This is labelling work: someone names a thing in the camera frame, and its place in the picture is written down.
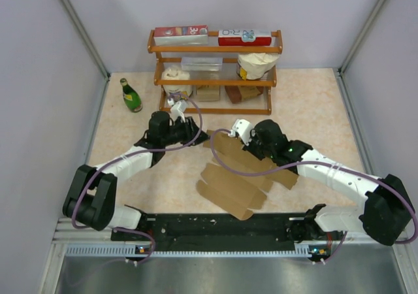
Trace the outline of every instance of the red and white box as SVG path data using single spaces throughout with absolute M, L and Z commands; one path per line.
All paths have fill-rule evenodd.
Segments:
M 270 46 L 272 34 L 260 29 L 222 29 L 217 43 L 220 46 Z
M 170 44 L 208 44 L 208 26 L 156 27 L 154 41 L 156 46 Z

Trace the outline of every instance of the orange wooden rack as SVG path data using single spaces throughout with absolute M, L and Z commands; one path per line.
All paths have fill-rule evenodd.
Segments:
M 217 37 L 217 31 L 209 31 L 209 37 Z M 277 76 L 276 67 L 273 67 L 268 72 L 268 77 L 265 80 L 242 80 L 238 75 L 235 78 L 230 79 L 190 79 L 190 80 L 162 80 L 161 75 L 164 71 L 165 63 L 180 63 L 181 57 L 163 57 L 163 52 L 172 53 L 186 53 L 186 52 L 198 52 L 198 53 L 270 53 L 281 54 L 283 50 L 283 42 L 281 39 L 281 31 L 273 31 L 272 37 L 275 37 L 274 46 L 156 46 L 154 42 L 154 30 L 151 30 L 150 38 L 148 39 L 148 52 L 155 53 L 157 58 L 157 65 L 155 67 L 154 84 L 161 86 L 161 97 L 159 102 L 159 109 L 163 111 L 169 111 L 169 107 L 165 107 L 166 93 L 163 89 L 163 85 L 191 85 L 191 86 L 262 86 L 267 87 L 264 90 L 266 97 L 266 108 L 202 108 L 202 113 L 212 114 L 266 114 L 272 113 L 272 100 L 271 90 L 276 87 Z M 223 63 L 234 63 L 238 61 L 237 58 L 225 57 Z M 194 108 L 187 108 L 187 113 L 197 113 Z

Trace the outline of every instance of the white wall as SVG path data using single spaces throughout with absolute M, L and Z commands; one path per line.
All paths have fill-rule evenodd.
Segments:
M 71 0 L 107 68 L 152 71 L 156 26 L 281 29 L 282 67 L 339 67 L 377 0 Z
M 58 0 L 0 5 L 0 293 L 36 293 L 105 83 Z
M 380 175 L 400 177 L 418 209 L 418 0 L 389 0 L 346 72 Z M 418 254 L 418 242 L 414 244 Z

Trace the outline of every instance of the cable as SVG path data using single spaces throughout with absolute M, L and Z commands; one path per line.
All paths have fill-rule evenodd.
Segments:
M 331 233 L 327 232 L 327 248 L 331 250 L 332 248 L 332 236 Z
M 125 233 L 138 234 L 138 235 L 142 235 L 142 236 L 148 238 L 150 240 L 150 242 L 151 242 L 151 250 L 148 252 L 147 256 L 144 257 L 143 260 L 138 261 L 138 265 L 141 265 L 141 264 L 147 262 L 147 260 L 150 259 L 151 255 L 154 253 L 154 250 L 155 250 L 155 240 L 152 238 L 151 235 L 149 235 L 147 233 L 144 233 L 144 232 L 140 232 L 140 231 L 125 229 L 123 227 L 115 227 L 115 228 L 113 228 L 113 230 L 114 231 L 125 232 Z M 101 265 L 99 265 L 98 267 L 96 267 L 93 271 L 87 273 L 86 276 L 84 276 L 83 278 L 79 279 L 79 281 L 77 281 L 75 283 L 72 283 L 72 282 L 69 281 L 69 271 L 68 271 L 68 269 L 66 269 L 65 270 L 65 280 L 67 281 L 67 283 L 68 283 L 68 285 L 70 287 L 79 286 L 81 283 L 83 283 L 84 281 L 86 281 L 88 278 L 90 278 L 97 271 L 103 269 L 105 266 L 107 266 L 110 263 L 115 263 L 115 262 L 118 262 L 118 261 L 121 261 L 122 262 L 122 261 L 126 261 L 126 260 L 125 259 L 122 259 L 122 258 L 115 258 L 115 259 L 108 260 L 108 261 L 102 263 Z
M 331 260 L 331 258 L 333 258 L 341 250 L 342 243 L 344 243 L 344 241 L 346 240 L 347 233 L 348 233 L 348 231 L 346 231 L 344 233 L 344 235 L 341 238 L 340 243 L 338 243 L 336 249 L 330 254 L 330 256 L 328 258 L 324 259 L 323 261 L 321 260 L 321 262 L 323 264 L 328 263 Z
M 210 135 L 210 149 L 211 149 L 215 159 L 217 160 L 217 162 L 222 167 L 224 167 L 225 169 L 227 169 L 228 171 L 230 171 L 232 173 L 235 173 L 235 174 L 238 174 L 238 175 L 241 175 L 241 176 L 266 175 L 266 174 L 275 173 L 275 172 L 280 171 L 280 170 L 288 169 L 288 168 L 291 168 L 291 167 L 296 167 L 298 165 L 322 165 L 322 166 L 328 167 L 328 168 L 329 167 L 334 167 L 334 165 L 331 165 L 330 163 L 325 163 L 325 162 L 321 162 L 321 161 L 300 161 L 300 162 L 289 163 L 287 165 L 282 165 L 281 167 L 277 167 L 275 169 L 268 170 L 268 171 L 263 171 L 263 172 L 257 172 L 257 173 L 240 172 L 240 171 L 237 171 L 237 170 L 234 170 L 234 169 L 228 167 L 226 164 L 224 164 L 224 162 L 222 162 L 221 158 L 219 158 L 219 156 L 216 154 L 216 151 L 215 151 L 215 135 L 220 133 L 220 132 L 230 133 L 230 131 L 228 129 L 217 129 L 217 130 L 215 130 Z M 355 176 L 360 176 L 361 178 L 365 178 L 369 181 L 372 181 L 372 182 L 376 183 L 377 185 L 380 185 L 381 187 L 390 191 L 405 206 L 406 210 L 411 215 L 415 231 L 414 231 L 412 237 L 407 238 L 406 240 L 397 240 L 395 242 L 396 244 L 409 244 L 409 243 L 413 242 L 418 237 L 418 219 L 417 219 L 417 216 L 415 215 L 415 212 L 413 211 L 410 204 L 405 200 L 405 198 L 403 198 L 401 196 L 401 194 L 399 194 L 397 191 L 395 191 L 391 186 L 383 183 L 381 180 L 376 180 L 375 178 L 372 178 L 371 176 L 369 176 L 367 174 L 357 172 L 357 171 L 353 171 L 353 170 L 350 170 L 350 169 L 346 169 L 346 168 L 343 168 L 343 167 L 340 167 L 340 170 L 343 171 L 343 172 L 355 175 Z
M 133 153 L 130 153 L 130 154 L 127 154 L 127 155 L 123 155 L 124 158 L 126 158 L 126 157 L 133 157 L 134 155 L 142 154 L 144 152 L 172 152 L 174 150 L 180 150 L 182 148 L 185 148 L 185 147 L 190 146 L 191 144 L 193 144 L 195 142 L 195 140 L 198 139 L 199 135 L 202 132 L 202 126 L 203 126 L 202 112 L 201 112 L 200 108 L 197 106 L 197 104 L 192 99 L 190 99 L 187 95 L 184 95 L 183 93 L 178 93 L 178 95 L 181 95 L 181 96 L 185 97 L 186 99 L 188 99 L 190 101 L 190 103 L 196 108 L 197 113 L 199 115 L 199 130 L 197 131 L 196 135 L 192 138 L 192 140 L 190 140 L 188 143 L 186 143 L 184 145 L 181 145 L 179 147 L 173 147 L 173 148 L 168 148 L 168 149 L 147 149 L 147 150 L 139 150 L 137 152 L 133 152 Z M 96 177 L 103 170 L 105 170 L 110 165 L 113 165 L 114 163 L 117 163 L 117 162 L 123 160 L 124 158 L 123 157 L 118 157 L 118 158 L 113 159 L 112 161 L 104 164 L 102 167 L 100 167 L 99 169 L 97 169 L 97 171 L 95 172 L 95 174 L 93 174 L 93 176 L 88 180 L 87 184 L 84 186 L 84 188 L 83 188 L 83 190 L 82 190 L 82 192 L 80 194 L 80 197 L 77 200 L 77 203 L 75 205 L 74 211 L 72 212 L 71 223 L 72 223 L 72 226 L 74 228 L 76 228 L 76 229 L 85 229 L 87 227 L 86 225 L 77 225 L 76 224 L 76 215 L 77 215 L 77 212 L 78 212 L 78 208 L 80 208 L 80 204 L 81 204 L 84 196 L 86 196 L 87 190 L 89 189 L 91 183 L 93 183 L 94 179 L 96 179 Z M 113 230 L 114 231 L 125 232 L 125 233 L 132 233 L 132 234 L 142 235 L 142 236 L 148 238 L 150 240 L 150 242 L 151 242 L 151 250 L 150 250 L 150 252 L 148 253 L 148 255 L 146 257 L 144 257 L 141 261 L 138 262 L 138 264 L 141 265 L 141 264 L 147 262 L 150 259 L 151 255 L 154 253 L 155 247 L 156 247 L 155 240 L 153 239 L 153 237 L 151 235 L 149 235 L 149 234 L 147 234 L 145 232 L 140 232 L 140 231 L 125 229 L 123 227 L 115 227 L 115 228 L 113 228 Z M 117 258 L 117 259 L 111 259 L 109 261 L 106 261 L 102 265 L 98 266 L 95 270 L 93 270 L 92 272 L 90 272 L 87 276 L 83 277 L 81 280 L 79 280 L 79 281 L 77 281 L 75 283 L 71 283 L 69 281 L 68 270 L 66 270 L 65 277 L 67 279 L 67 283 L 70 285 L 70 287 L 76 287 L 76 286 L 80 285 L 82 282 L 86 281 L 88 278 L 90 278 L 97 271 L 103 269 L 108 264 L 115 263 L 117 261 L 125 261 L 125 260 L 124 259 L 121 259 L 121 258 Z
M 199 135 L 202 132 L 202 125 L 203 125 L 202 112 L 201 112 L 200 108 L 197 106 L 197 104 L 192 99 L 190 99 L 187 95 L 185 95 L 183 93 L 177 93 L 176 95 L 181 95 L 182 97 L 188 99 L 191 102 L 191 104 L 196 108 L 197 113 L 199 115 L 199 130 L 197 131 L 197 133 L 193 137 L 193 139 L 190 140 L 187 144 L 181 145 L 179 147 L 173 147 L 173 148 L 167 148 L 167 149 L 144 149 L 144 150 L 139 150 L 137 152 L 131 152 L 130 154 L 124 155 L 124 157 L 129 158 L 129 157 L 133 157 L 134 155 L 143 154 L 144 152 L 173 152 L 175 150 L 180 150 L 180 149 L 183 149 L 185 147 L 188 147 L 188 146 L 192 145 L 195 142 L 195 140 L 198 139 Z M 86 228 L 88 228 L 87 225 L 78 225 L 76 223 L 76 215 L 77 215 L 78 209 L 80 208 L 81 202 L 82 202 L 84 196 L 86 196 L 87 190 L 89 189 L 89 187 L 93 183 L 93 181 L 96 179 L 96 177 L 103 170 L 105 170 L 107 167 L 109 167 L 109 166 L 111 166 L 111 165 L 113 165 L 113 164 L 115 164 L 115 163 L 117 163 L 121 160 L 123 160 L 123 158 L 118 157 L 116 159 L 113 159 L 113 160 L 109 161 L 108 163 L 105 163 L 102 167 L 97 169 L 97 171 L 93 174 L 93 176 L 88 180 L 87 184 L 84 186 L 84 189 L 82 190 L 82 192 L 80 194 L 80 197 L 77 200 L 77 203 L 74 207 L 74 211 L 72 212 L 72 215 L 71 215 L 71 223 L 72 223 L 72 226 L 74 228 L 76 228 L 76 229 L 86 229 Z

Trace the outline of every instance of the food package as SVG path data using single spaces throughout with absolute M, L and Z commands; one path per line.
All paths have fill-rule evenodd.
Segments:
M 161 78 L 163 80 L 189 80 L 190 74 L 183 71 L 180 66 L 173 65 L 163 71 Z M 190 85 L 164 85 L 163 87 L 167 95 L 183 93 L 184 95 L 190 96 L 193 91 L 193 86 Z
M 240 103 L 242 101 L 260 96 L 264 92 L 261 86 L 225 86 L 228 98 L 232 103 Z
M 222 29 L 217 43 L 220 46 L 270 46 L 272 34 L 260 29 Z
M 208 44 L 208 26 L 156 27 L 156 46 L 171 44 Z
M 194 98 L 196 101 L 218 101 L 221 99 L 219 86 L 195 86 Z
M 258 80 L 275 66 L 279 54 L 238 54 L 237 74 L 243 80 Z

